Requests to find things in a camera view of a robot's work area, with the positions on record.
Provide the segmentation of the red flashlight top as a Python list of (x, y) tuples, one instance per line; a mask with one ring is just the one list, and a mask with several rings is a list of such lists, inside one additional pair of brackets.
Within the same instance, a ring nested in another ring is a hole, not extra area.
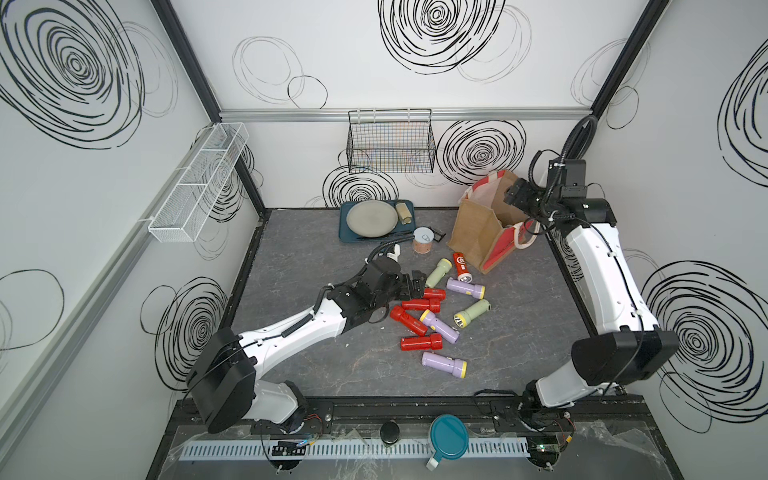
[(425, 288), (423, 292), (424, 299), (437, 299), (442, 301), (446, 298), (446, 292), (437, 288)]

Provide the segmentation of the red flashlight diagonal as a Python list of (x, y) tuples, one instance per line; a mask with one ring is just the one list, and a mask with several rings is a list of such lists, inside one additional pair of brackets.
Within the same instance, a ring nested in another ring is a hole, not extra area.
[(393, 307), (389, 313), (389, 317), (420, 337), (426, 336), (429, 331), (427, 326), (410, 315), (401, 305)]

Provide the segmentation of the brown jute tote bag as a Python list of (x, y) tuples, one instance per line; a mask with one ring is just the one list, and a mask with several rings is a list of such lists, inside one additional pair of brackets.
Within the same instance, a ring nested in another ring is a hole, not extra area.
[(459, 209), (448, 247), (487, 274), (514, 250), (531, 246), (539, 225), (504, 201), (506, 190), (519, 177), (509, 170), (492, 172), (468, 187)]

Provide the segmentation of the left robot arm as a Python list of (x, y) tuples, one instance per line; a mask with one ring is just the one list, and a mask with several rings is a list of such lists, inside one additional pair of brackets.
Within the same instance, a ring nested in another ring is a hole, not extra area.
[(187, 394), (207, 432), (221, 433), (242, 420), (271, 423), (284, 433), (300, 430), (310, 415), (305, 396), (291, 381), (273, 383), (263, 376), (301, 351), (368, 323), (392, 302), (420, 299), (426, 278), (380, 256), (351, 279), (323, 287), (312, 306), (293, 316), (242, 333), (217, 331), (186, 377)]

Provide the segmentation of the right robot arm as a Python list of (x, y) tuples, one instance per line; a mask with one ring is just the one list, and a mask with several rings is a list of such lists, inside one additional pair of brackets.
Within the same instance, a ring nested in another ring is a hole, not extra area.
[(572, 291), (591, 323), (589, 337), (573, 343), (562, 367), (527, 386), (534, 408), (569, 407), (612, 386), (647, 380), (680, 346), (678, 335), (659, 325), (643, 299), (611, 205), (588, 197), (585, 173), (583, 160), (552, 160), (545, 185), (519, 178), (505, 192), (507, 204), (572, 253), (581, 272)]

